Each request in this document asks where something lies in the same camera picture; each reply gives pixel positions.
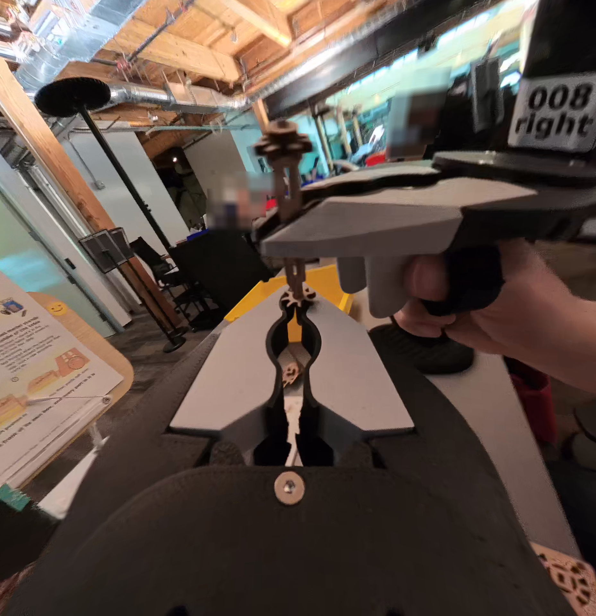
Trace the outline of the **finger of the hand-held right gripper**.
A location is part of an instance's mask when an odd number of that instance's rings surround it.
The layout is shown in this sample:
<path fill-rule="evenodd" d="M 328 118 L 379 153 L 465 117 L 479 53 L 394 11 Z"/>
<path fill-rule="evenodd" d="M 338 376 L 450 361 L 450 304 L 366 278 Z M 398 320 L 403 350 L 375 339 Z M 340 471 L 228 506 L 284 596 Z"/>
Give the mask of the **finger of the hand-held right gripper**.
<path fill-rule="evenodd" d="M 527 237 L 538 192 L 510 183 L 432 183 L 311 200 L 260 242 L 271 258 L 335 258 L 340 287 L 405 295 L 408 259 Z"/>
<path fill-rule="evenodd" d="M 440 177 L 439 170 L 417 164 L 365 167 L 305 186 L 302 188 L 302 204 L 334 196 L 360 196 L 385 189 L 424 187 Z"/>

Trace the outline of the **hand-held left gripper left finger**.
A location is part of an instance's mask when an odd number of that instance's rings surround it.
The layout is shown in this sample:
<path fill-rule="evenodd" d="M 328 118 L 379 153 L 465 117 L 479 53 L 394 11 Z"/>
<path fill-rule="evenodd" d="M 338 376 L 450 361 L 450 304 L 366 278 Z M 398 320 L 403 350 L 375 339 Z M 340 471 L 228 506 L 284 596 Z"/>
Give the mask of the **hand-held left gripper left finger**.
<path fill-rule="evenodd" d="M 223 328 L 169 428 L 230 442 L 251 464 L 285 466 L 291 450 L 279 355 L 294 315 L 273 293 Z"/>

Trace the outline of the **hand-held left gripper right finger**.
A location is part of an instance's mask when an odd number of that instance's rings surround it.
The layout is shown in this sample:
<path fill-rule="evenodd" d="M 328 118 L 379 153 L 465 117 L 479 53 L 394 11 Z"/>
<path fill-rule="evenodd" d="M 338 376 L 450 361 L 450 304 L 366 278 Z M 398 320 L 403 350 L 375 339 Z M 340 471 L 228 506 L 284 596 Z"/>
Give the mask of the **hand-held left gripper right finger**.
<path fill-rule="evenodd" d="M 298 322 L 310 355 L 298 432 L 303 466 L 333 466 L 356 443 L 415 430 L 363 325 L 319 296 L 298 308 Z"/>

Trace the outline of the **person's right forearm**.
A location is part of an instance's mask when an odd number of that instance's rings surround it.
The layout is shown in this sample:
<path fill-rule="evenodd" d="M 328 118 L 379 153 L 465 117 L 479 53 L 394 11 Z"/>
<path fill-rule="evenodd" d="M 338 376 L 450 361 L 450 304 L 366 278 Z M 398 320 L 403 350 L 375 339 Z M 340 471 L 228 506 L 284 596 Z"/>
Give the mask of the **person's right forearm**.
<path fill-rule="evenodd" d="M 540 369 L 572 387 L 596 394 L 596 302 L 569 292 L 553 300 Z"/>

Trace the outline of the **laser-cut plywood parts sheet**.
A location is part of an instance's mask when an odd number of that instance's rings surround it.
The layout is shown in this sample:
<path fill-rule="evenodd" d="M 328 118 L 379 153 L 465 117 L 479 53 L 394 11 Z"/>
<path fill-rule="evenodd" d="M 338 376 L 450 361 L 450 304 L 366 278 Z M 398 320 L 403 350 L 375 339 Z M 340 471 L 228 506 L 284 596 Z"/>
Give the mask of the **laser-cut plywood parts sheet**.
<path fill-rule="evenodd" d="M 583 560 L 536 543 L 531 547 L 577 615 L 596 615 L 596 574 Z"/>

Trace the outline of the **person's right hand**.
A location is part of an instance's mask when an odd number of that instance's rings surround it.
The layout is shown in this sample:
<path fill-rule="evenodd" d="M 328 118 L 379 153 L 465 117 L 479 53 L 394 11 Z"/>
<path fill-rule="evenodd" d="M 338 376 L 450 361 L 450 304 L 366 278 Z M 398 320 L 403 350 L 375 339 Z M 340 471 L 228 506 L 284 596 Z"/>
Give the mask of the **person's right hand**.
<path fill-rule="evenodd" d="M 437 317 L 423 300 L 448 296 L 444 256 L 413 258 L 404 276 L 410 293 L 393 320 L 402 329 L 425 338 L 447 335 L 474 350 L 516 358 L 530 364 L 546 342 L 564 309 L 574 297 L 525 240 L 500 242 L 504 285 L 493 304 L 480 311 Z"/>

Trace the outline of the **black textured pad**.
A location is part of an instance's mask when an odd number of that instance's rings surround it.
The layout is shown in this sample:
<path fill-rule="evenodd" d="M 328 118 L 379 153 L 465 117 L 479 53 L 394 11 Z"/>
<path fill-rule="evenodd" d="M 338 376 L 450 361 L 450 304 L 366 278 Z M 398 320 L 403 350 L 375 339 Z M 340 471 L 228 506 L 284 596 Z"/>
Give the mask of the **black textured pad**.
<path fill-rule="evenodd" d="M 467 371 L 475 360 L 475 351 L 440 335 L 437 338 L 408 333 L 396 322 L 374 327 L 369 337 L 375 346 L 386 347 L 394 357 L 425 375 L 452 375 Z"/>

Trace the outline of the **yellow plastic bin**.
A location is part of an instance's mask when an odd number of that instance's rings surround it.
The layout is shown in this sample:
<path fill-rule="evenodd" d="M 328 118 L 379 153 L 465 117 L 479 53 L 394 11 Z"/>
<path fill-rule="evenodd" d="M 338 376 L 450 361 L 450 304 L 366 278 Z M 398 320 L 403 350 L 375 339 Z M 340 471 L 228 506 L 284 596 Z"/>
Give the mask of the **yellow plastic bin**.
<path fill-rule="evenodd" d="M 336 266 L 308 269 L 302 306 L 291 299 L 286 277 L 259 282 L 229 313 L 210 358 L 230 358 L 233 366 L 255 362 L 248 372 L 262 369 L 273 378 L 272 365 L 288 343 L 301 343 L 325 363 L 369 345 L 367 331 L 344 308 L 353 295 L 340 288 Z"/>

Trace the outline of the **black draped table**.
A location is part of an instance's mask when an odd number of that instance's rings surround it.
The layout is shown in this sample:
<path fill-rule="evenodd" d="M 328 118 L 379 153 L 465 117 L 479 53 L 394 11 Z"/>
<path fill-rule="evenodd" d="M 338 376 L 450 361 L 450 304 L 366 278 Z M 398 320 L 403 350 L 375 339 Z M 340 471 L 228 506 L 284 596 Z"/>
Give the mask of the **black draped table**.
<path fill-rule="evenodd" d="M 259 282 L 274 273 L 240 232 L 204 230 L 167 249 L 201 305 L 192 330 L 215 328 Z"/>

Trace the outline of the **black folding chair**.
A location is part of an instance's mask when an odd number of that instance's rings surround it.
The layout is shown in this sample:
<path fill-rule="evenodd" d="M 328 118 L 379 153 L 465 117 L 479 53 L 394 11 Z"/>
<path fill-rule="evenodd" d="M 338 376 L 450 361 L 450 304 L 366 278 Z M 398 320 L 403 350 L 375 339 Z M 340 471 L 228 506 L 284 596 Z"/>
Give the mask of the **black folding chair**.
<path fill-rule="evenodd" d="M 177 266 L 172 266 L 166 258 L 157 253 L 143 238 L 129 242 L 132 251 L 151 270 L 152 276 L 161 291 L 167 291 L 178 311 L 186 320 L 190 320 L 185 307 L 192 303 L 187 281 Z"/>

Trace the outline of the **red plastic item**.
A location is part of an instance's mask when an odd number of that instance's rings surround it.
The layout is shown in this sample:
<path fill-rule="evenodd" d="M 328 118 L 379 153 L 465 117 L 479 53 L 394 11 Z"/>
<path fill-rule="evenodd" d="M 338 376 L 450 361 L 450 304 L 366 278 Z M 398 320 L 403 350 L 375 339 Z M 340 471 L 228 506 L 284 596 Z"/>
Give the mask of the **red plastic item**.
<path fill-rule="evenodd" d="M 555 445 L 558 433 L 550 378 L 534 370 L 510 372 L 510 378 L 534 438 Z"/>

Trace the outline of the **white poster stand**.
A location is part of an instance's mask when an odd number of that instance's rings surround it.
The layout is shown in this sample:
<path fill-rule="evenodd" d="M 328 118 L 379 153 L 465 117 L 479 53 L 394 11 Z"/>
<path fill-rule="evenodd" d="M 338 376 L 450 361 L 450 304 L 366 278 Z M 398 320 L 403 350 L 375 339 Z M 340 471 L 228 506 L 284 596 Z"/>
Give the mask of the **white poster stand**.
<path fill-rule="evenodd" d="M 38 504 L 38 508 L 52 518 L 63 520 L 75 498 L 75 495 L 109 437 L 101 439 L 88 454 L 44 497 Z"/>

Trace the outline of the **black kit box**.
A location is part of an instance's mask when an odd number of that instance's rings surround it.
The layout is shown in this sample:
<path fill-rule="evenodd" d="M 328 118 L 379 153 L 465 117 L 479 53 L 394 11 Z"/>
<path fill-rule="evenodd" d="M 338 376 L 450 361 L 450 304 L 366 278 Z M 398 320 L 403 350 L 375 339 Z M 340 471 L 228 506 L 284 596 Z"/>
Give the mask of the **black kit box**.
<path fill-rule="evenodd" d="M 0 615 L 60 523 L 24 492 L 0 487 Z"/>

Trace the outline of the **wooden column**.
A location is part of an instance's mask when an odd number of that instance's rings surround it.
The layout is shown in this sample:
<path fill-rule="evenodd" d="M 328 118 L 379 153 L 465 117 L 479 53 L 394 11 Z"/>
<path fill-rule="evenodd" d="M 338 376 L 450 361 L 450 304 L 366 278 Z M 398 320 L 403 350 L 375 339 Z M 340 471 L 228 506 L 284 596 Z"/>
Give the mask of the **wooden column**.
<path fill-rule="evenodd" d="M 0 111 L 50 179 L 67 196 L 95 232 L 115 228 L 115 223 L 94 195 L 63 146 L 0 58 Z M 120 266 L 134 288 L 143 293 L 144 303 L 169 329 L 181 326 L 181 319 L 138 258 Z"/>

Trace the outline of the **black pole stand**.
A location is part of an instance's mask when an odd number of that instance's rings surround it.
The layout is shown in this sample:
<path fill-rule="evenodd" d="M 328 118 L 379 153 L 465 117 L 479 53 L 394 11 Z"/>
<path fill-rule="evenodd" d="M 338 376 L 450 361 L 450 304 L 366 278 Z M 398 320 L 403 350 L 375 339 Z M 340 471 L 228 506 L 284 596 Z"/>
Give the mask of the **black pole stand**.
<path fill-rule="evenodd" d="M 89 110 L 108 103 L 110 98 L 110 89 L 105 82 L 94 78 L 66 78 L 42 87 L 36 93 L 34 101 L 41 112 L 50 116 L 57 118 L 81 116 L 153 231 L 164 247 L 169 248 L 170 244 L 167 237 L 155 221 L 148 205 L 141 198 L 138 190 L 111 149 L 109 142 L 102 135 L 101 130 L 89 113 Z M 185 329 L 176 327 L 173 324 L 167 312 L 159 303 L 160 291 L 158 286 L 155 285 L 151 289 L 149 284 L 143 280 L 139 270 L 132 263 L 133 256 L 128 257 L 124 252 L 121 252 L 121 255 L 124 257 L 124 266 L 128 266 L 135 279 L 140 283 L 142 291 L 147 294 L 149 302 L 146 303 L 146 309 L 148 313 L 167 339 L 163 346 L 163 352 L 169 354 L 179 350 L 186 343 L 184 337 Z"/>

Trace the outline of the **black display frame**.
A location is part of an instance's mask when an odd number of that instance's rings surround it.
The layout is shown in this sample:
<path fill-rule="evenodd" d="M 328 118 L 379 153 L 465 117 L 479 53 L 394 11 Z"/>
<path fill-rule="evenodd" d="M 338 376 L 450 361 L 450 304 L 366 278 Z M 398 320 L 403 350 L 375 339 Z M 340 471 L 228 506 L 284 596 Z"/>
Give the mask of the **black display frame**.
<path fill-rule="evenodd" d="M 135 256 L 122 227 L 100 230 L 80 238 L 78 243 L 103 274 L 116 270 Z"/>

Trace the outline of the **silver ventilation duct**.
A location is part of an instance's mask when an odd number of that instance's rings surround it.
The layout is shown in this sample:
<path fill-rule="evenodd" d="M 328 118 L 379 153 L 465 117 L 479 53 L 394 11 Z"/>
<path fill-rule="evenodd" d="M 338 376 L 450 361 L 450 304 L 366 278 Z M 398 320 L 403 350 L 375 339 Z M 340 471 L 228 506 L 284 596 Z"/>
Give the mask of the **silver ventilation duct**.
<path fill-rule="evenodd" d="M 50 1 L 35 14 L 16 38 L 15 24 L 0 18 L 0 58 L 19 66 L 16 80 L 29 98 L 54 82 L 72 62 L 86 63 L 117 39 L 144 1 Z M 246 96 L 228 97 L 213 89 L 166 83 L 163 89 L 142 84 L 101 81 L 100 111 L 121 104 L 152 105 L 166 111 L 227 113 L 249 108 Z"/>

